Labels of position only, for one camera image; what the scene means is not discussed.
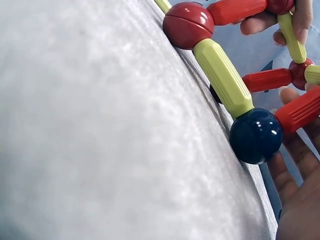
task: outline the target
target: yellow-green plastic rod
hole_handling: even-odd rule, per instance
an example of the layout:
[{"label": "yellow-green plastic rod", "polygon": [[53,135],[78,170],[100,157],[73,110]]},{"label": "yellow-green plastic rod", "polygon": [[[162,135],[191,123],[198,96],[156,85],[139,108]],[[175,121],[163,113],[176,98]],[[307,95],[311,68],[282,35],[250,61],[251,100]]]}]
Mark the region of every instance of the yellow-green plastic rod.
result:
[{"label": "yellow-green plastic rod", "polygon": [[169,9],[172,7],[168,0],[154,0],[158,7],[166,14]]},{"label": "yellow-green plastic rod", "polygon": [[309,65],[304,71],[307,83],[320,85],[320,66]]},{"label": "yellow-green plastic rod", "polygon": [[210,38],[195,45],[194,56],[226,110],[235,119],[254,108],[252,96],[222,47]]},{"label": "yellow-green plastic rod", "polygon": [[305,46],[295,37],[292,26],[292,14],[289,12],[284,15],[278,15],[277,19],[292,60],[296,64],[303,64],[307,59],[307,51]]}]

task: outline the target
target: gray fabric surface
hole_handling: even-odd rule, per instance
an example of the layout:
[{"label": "gray fabric surface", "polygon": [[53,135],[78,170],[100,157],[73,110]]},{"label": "gray fabric surface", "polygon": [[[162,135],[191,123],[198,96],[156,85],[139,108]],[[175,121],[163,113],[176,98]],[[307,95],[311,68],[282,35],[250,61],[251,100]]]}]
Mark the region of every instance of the gray fabric surface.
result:
[{"label": "gray fabric surface", "polygon": [[2,0],[0,16],[0,239],[274,238],[259,168],[151,0]]}]

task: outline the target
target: fingernail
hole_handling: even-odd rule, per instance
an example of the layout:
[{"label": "fingernail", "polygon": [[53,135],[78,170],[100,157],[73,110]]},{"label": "fingernail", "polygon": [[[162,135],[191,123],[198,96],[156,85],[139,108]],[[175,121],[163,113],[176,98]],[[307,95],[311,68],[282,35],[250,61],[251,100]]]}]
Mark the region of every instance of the fingernail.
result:
[{"label": "fingernail", "polygon": [[302,43],[303,45],[306,44],[308,38],[308,29],[302,29],[299,33],[299,41],[300,43]]},{"label": "fingernail", "polygon": [[280,96],[282,90],[283,90],[283,89],[286,89],[287,87],[288,87],[288,86],[281,86],[281,87],[279,87],[279,89],[278,89],[279,96]]},{"label": "fingernail", "polygon": [[284,46],[284,45],[282,45],[282,44],[280,44],[280,43],[276,42],[275,40],[273,40],[273,42],[274,42],[274,44],[275,44],[275,45],[277,45],[277,46],[280,46],[280,47],[283,47],[283,46]]},{"label": "fingernail", "polygon": [[270,113],[275,114],[277,111],[278,111],[278,109],[273,108],[270,110]]}]

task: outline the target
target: red plastic rod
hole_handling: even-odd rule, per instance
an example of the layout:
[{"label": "red plastic rod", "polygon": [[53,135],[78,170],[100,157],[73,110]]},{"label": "red plastic rod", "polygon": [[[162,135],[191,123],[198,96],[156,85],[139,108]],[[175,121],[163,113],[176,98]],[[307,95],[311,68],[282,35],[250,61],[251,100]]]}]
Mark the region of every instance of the red plastic rod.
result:
[{"label": "red plastic rod", "polygon": [[284,133],[294,133],[320,115],[320,86],[281,107],[275,114]]},{"label": "red plastic rod", "polygon": [[291,71],[278,68],[245,75],[242,80],[251,93],[277,89],[292,83]]},{"label": "red plastic rod", "polygon": [[224,26],[263,12],[267,2],[267,0],[221,0],[210,4],[207,10],[211,13],[215,25]]}]

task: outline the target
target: hand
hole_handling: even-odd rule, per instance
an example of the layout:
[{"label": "hand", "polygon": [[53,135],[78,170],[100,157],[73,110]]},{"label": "hand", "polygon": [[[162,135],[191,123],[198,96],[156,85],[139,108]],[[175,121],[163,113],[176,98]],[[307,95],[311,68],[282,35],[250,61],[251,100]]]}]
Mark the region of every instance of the hand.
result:
[{"label": "hand", "polygon": [[[316,87],[319,86],[310,84],[307,90]],[[286,87],[280,93],[284,104],[298,97],[299,94],[293,88]],[[306,125],[303,130],[320,152],[320,118]],[[320,162],[297,133],[285,134],[283,145],[297,165],[304,182],[298,187],[280,153],[267,163],[282,204],[276,239],[318,240],[320,239]]]},{"label": "hand", "polygon": [[[308,30],[313,21],[313,5],[312,0],[295,0],[295,8],[293,12],[293,32],[295,37],[305,44],[308,37]],[[240,29],[244,35],[256,34],[277,24],[277,16],[275,14],[264,11],[253,17],[241,21]],[[275,44],[280,46],[286,45],[286,40],[280,30],[273,34]]]}]

